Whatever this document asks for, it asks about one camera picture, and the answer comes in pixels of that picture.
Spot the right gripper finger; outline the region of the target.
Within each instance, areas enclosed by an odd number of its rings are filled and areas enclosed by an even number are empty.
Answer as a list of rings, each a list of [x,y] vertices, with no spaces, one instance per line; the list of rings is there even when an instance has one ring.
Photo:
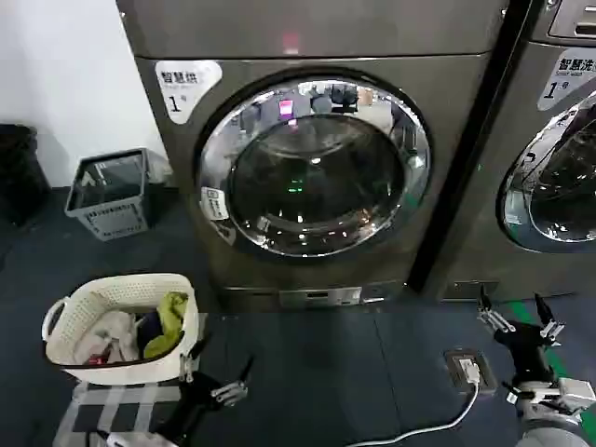
[[[493,310],[492,302],[483,285],[481,285],[478,300],[478,318],[492,332],[513,333],[516,331],[516,328],[499,312]]]
[[[538,293],[535,294],[535,305],[537,314],[543,324],[542,329],[539,331],[541,338],[546,345],[560,345],[561,343],[557,340],[557,337],[564,329],[564,324],[554,318],[545,299]]]

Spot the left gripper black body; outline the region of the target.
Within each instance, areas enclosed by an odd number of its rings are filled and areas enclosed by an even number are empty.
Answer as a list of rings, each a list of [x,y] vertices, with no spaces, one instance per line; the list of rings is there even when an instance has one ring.
[[[184,374],[179,380],[181,397],[176,407],[177,421],[200,422],[207,413],[222,410],[224,404],[213,395],[221,385],[203,372],[193,372],[192,379]]]

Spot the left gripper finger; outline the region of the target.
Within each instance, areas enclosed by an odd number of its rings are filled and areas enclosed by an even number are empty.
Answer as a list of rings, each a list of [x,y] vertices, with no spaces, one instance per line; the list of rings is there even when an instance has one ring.
[[[209,336],[204,335],[197,340],[194,346],[186,354],[180,355],[179,380],[183,383],[192,383],[194,374],[199,369],[200,356],[206,345],[209,343]]]
[[[210,396],[217,404],[237,404],[248,396],[248,382],[253,363],[254,356],[251,356],[235,381],[210,392]]]

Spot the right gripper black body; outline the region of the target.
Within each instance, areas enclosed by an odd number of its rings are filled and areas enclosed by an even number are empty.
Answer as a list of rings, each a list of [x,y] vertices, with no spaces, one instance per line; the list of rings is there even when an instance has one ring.
[[[545,348],[550,342],[541,336],[540,326],[513,321],[512,332],[497,330],[494,339],[511,355],[514,365],[513,383],[554,381],[555,374],[546,359]]]

